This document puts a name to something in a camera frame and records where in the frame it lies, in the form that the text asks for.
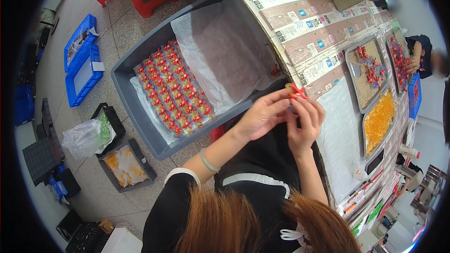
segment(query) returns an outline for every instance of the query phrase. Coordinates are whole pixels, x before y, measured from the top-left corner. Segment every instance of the blue plastic crate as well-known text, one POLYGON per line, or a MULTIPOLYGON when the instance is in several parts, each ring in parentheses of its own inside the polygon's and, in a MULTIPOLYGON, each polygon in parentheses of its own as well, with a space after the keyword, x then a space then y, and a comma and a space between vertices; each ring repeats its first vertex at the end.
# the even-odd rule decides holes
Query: blue plastic crate
POLYGON ((420 75, 415 73, 411 78, 411 83, 408 86, 408 100, 409 100, 409 117, 416 120, 417 113, 419 112, 420 103, 422 102, 422 91, 420 90, 420 75), (414 87, 417 86, 419 95, 417 96, 417 102, 414 104, 414 87))
POLYGON ((68 63, 67 52, 69 50, 70 45, 78 38, 78 35, 82 31, 90 30, 92 27, 94 27, 95 31, 97 32, 97 18, 91 14, 88 14, 86 18, 84 18, 82 23, 78 26, 78 28, 76 28, 76 31, 72 34, 72 37, 70 37, 69 41, 67 42, 64 48, 64 72, 69 72, 73 64, 76 63, 76 60, 78 59, 78 53, 82 51, 82 48, 85 46, 84 44, 86 44, 86 42, 95 42, 97 40, 98 36, 93 35, 92 33, 89 32, 85 42, 81 45, 78 51, 73 55, 71 61, 68 63))
POLYGON ((70 107, 81 104, 89 91, 103 77, 103 71, 94 71, 92 67, 92 62, 100 61, 98 46, 91 42, 85 42, 84 44, 85 47, 80 48, 79 50, 76 63, 74 63, 66 75, 67 100, 69 101, 70 107), (92 76, 86 78, 86 74, 89 73, 89 69, 91 70, 90 72, 92 73, 92 76), (77 87, 80 87, 79 80, 85 79, 87 79, 86 83, 83 82, 84 85, 82 88, 77 90, 77 87))

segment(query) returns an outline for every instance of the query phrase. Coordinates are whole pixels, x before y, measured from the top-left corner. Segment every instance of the metal tray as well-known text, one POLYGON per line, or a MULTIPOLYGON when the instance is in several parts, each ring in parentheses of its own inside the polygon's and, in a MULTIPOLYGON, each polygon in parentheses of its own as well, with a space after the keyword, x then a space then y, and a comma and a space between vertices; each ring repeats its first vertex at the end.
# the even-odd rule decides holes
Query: metal tray
MULTIPOLYGON (((395 64, 394 64, 394 59, 392 58, 391 48, 389 47, 389 42, 391 41, 391 38, 395 38, 396 41, 397 41, 397 43, 398 43, 398 38, 397 38, 397 36, 396 36, 395 34, 397 33, 397 35, 398 35, 398 32, 399 32, 399 31, 400 31, 400 29, 397 28, 397 29, 394 31, 394 34, 391 35, 391 36, 388 38, 388 40, 386 41, 386 48, 387 48, 387 53, 388 53, 389 59, 390 59, 390 61, 391 61, 392 72, 394 73, 393 76, 394 76, 394 80, 395 80, 395 85, 396 85, 397 93, 400 95, 400 94, 403 92, 403 88, 400 88, 400 86, 399 86, 399 84, 398 84, 397 69, 396 69, 395 64)), ((404 44, 405 47, 406 47, 407 44, 406 44, 406 41, 405 41, 404 37, 402 36, 401 32, 400 32, 400 36, 402 37, 403 44, 404 44)), ((403 49, 403 50, 404 50, 404 52, 405 52, 405 57, 408 57, 408 58, 409 58, 409 51, 408 51, 407 49, 403 49)), ((409 81, 407 82, 408 84, 407 84, 406 87, 409 86, 409 84, 410 84, 410 82, 411 82, 411 77, 412 77, 412 75, 409 77, 409 81)))
MULTIPOLYGON (((384 95, 389 90, 391 90, 391 93, 392 93, 392 88, 390 86, 387 86, 383 90, 383 92, 381 94, 377 95, 377 97, 380 97, 381 95, 384 95)), ((377 102, 375 102, 375 104, 373 106, 370 107, 369 112, 375 107, 375 105, 377 103, 378 103, 378 100, 377 100, 377 102)), ((392 116, 391 124, 389 125, 389 128, 386 131, 386 134, 381 139, 381 141, 378 144, 378 146, 375 147, 374 151, 369 156, 367 156, 367 146, 366 146, 365 126, 364 126, 365 119, 366 119, 367 115, 368 115, 368 113, 363 116, 363 123, 362 123, 362 126, 363 126, 363 143, 364 143, 364 145, 363 145, 364 146, 364 160, 365 161, 371 161, 372 159, 374 159, 375 156, 377 156, 380 153, 380 151, 382 149, 381 143, 383 143, 386 140, 386 137, 389 135, 389 132, 391 132, 392 127, 394 126, 395 114, 394 114, 394 116, 392 116)))
POLYGON ((377 100, 378 100, 378 98, 380 96, 380 93, 384 91, 384 89, 388 85, 388 81, 389 81, 389 74, 387 74, 387 72, 386 72, 386 78, 381 83, 380 89, 369 100, 368 104, 364 108, 361 106, 360 95, 359 95, 359 92, 358 92, 358 88, 356 87, 355 78, 359 77, 362 73, 360 72, 360 66, 359 65, 355 65, 355 64, 353 64, 353 63, 348 61, 348 53, 351 53, 352 51, 356 50, 356 48, 358 46, 363 46, 364 44, 368 43, 371 40, 375 40, 375 45, 377 47, 377 51, 378 51, 379 57, 381 59, 380 63, 386 67, 386 62, 385 62, 385 60, 383 58, 383 53, 381 51, 380 44, 378 43, 377 37, 375 35, 371 35, 368 38, 366 38, 366 39, 364 39, 364 40, 362 40, 362 41, 352 45, 351 47, 347 48, 346 51, 345 51, 345 60, 347 62, 347 66, 348 66, 348 69, 350 71, 350 75, 352 76, 353 87, 355 88, 356 97, 358 99, 358 106, 359 106, 360 112, 362 114, 367 113, 367 111, 374 105, 374 103, 377 102, 377 100))

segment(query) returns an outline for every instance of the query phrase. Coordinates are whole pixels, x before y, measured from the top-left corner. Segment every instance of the white foam sheet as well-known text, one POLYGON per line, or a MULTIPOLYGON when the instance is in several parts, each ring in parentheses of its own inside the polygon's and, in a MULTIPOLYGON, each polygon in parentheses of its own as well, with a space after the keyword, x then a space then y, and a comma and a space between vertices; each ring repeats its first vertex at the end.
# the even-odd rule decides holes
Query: white foam sheet
POLYGON ((139 81, 139 78, 137 76, 133 76, 130 79, 131 84, 136 89, 136 93, 138 94, 138 98, 140 103, 142 104, 143 109, 149 116, 149 119, 152 121, 153 125, 156 127, 158 132, 161 134, 161 136, 164 138, 166 143, 170 145, 171 143, 175 142, 177 138, 173 136, 173 132, 170 132, 167 130, 166 126, 161 123, 159 120, 158 115, 156 115, 152 104, 150 103, 149 99, 147 99, 147 96, 144 94, 142 90, 141 82, 139 81))
POLYGON ((216 115, 275 81, 268 69, 278 63, 241 0, 223 0, 194 10, 173 20, 171 26, 216 115))
POLYGON ((81 89, 83 89, 83 86, 86 85, 86 83, 92 76, 93 76, 92 66, 89 57, 73 78, 73 83, 75 84, 75 94, 78 95, 80 93, 81 89))
POLYGON ((319 151, 336 203, 341 203, 361 184, 353 172, 364 169, 362 118, 350 76, 344 76, 318 99, 327 112, 320 135, 319 151))

